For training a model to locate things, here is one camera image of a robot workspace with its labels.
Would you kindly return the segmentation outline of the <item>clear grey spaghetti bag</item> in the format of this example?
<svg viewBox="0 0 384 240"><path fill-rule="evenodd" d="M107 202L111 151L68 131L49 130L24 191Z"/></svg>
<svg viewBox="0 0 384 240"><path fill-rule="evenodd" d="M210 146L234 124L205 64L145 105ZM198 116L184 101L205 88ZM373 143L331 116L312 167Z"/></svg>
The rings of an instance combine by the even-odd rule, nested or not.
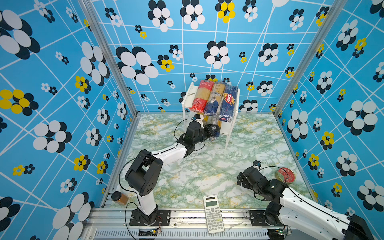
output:
<svg viewBox="0 0 384 240"><path fill-rule="evenodd" d="M212 130L214 131L214 133L210 138L210 140L213 141L220 136L220 132L221 132L222 122L219 120L219 115L212 116L211 125L213 125Z"/></svg>

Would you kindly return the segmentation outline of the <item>blue clear spaghetti bag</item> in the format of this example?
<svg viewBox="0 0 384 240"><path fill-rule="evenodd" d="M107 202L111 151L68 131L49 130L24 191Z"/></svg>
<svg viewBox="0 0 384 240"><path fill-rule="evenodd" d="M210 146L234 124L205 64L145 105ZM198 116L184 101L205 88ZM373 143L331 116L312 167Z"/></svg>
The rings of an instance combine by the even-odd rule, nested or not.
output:
<svg viewBox="0 0 384 240"><path fill-rule="evenodd" d="M207 104L204 109L204 114L207 116L213 116L217 114L219 105L223 99L223 94L226 88L226 84L223 82L217 82L214 84Z"/></svg>

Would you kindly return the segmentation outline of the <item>blue Barilla pasta box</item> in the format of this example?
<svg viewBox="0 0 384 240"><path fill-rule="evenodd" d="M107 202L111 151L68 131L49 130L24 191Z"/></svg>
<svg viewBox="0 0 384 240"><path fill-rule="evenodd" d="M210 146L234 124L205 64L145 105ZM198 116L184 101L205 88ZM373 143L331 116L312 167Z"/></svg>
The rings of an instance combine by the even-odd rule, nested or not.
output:
<svg viewBox="0 0 384 240"><path fill-rule="evenodd" d="M235 112L235 103L237 100L238 87L226 85L223 94L222 105L220 108L219 120L231 123Z"/></svg>

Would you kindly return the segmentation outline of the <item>red spaghetti bag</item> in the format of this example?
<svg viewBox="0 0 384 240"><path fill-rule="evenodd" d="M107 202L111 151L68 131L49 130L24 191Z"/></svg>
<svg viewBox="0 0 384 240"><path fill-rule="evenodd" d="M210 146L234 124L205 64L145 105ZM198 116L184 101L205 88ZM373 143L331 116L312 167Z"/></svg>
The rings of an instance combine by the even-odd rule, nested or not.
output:
<svg viewBox="0 0 384 240"><path fill-rule="evenodd" d="M196 113L203 113L211 91L213 89L214 82L209 80L201 80L195 98L193 100L192 106L189 108L190 111Z"/></svg>

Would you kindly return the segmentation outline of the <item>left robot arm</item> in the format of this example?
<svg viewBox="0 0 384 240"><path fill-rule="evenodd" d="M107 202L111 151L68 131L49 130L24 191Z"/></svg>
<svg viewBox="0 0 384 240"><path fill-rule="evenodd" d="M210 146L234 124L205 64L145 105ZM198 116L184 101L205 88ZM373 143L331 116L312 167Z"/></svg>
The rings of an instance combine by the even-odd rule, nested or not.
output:
<svg viewBox="0 0 384 240"><path fill-rule="evenodd" d="M202 127L199 122L192 121L186 132L177 138L171 147L156 152L142 150L138 153L125 173L125 180L136 193L139 202L137 220L145 225L152 225L159 216L153 190L163 165L189 156L196 150L196 144L205 142L219 132L218 125L207 124Z"/></svg>

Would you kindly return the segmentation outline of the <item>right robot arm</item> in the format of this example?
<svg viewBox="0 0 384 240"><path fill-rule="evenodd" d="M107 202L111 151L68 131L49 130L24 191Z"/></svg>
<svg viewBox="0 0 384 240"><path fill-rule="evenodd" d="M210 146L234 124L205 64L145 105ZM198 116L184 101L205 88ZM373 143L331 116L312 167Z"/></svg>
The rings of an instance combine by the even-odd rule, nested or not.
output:
<svg viewBox="0 0 384 240"><path fill-rule="evenodd" d="M269 202L264 211L266 222L293 227L317 240L372 240L366 221L330 210L293 190L287 183L267 179L254 166L240 172L237 184Z"/></svg>

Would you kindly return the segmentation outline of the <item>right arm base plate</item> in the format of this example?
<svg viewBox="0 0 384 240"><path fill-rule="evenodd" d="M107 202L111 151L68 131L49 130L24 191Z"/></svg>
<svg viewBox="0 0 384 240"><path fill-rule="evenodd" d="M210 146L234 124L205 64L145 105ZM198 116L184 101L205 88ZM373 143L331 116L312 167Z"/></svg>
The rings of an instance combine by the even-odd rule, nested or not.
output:
<svg viewBox="0 0 384 240"><path fill-rule="evenodd" d="M277 217L267 215L263 210L249 210L246 218L251 221L253 227L283 227Z"/></svg>

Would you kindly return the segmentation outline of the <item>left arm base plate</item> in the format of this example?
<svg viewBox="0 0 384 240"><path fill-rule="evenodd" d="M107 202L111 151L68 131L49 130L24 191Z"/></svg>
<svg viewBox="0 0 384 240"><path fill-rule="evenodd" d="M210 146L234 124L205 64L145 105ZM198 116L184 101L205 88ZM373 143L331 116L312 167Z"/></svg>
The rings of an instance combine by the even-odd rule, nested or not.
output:
<svg viewBox="0 0 384 240"><path fill-rule="evenodd" d="M139 209L131 212L130 226L169 226L171 220L170 210L154 210L149 216L142 213Z"/></svg>

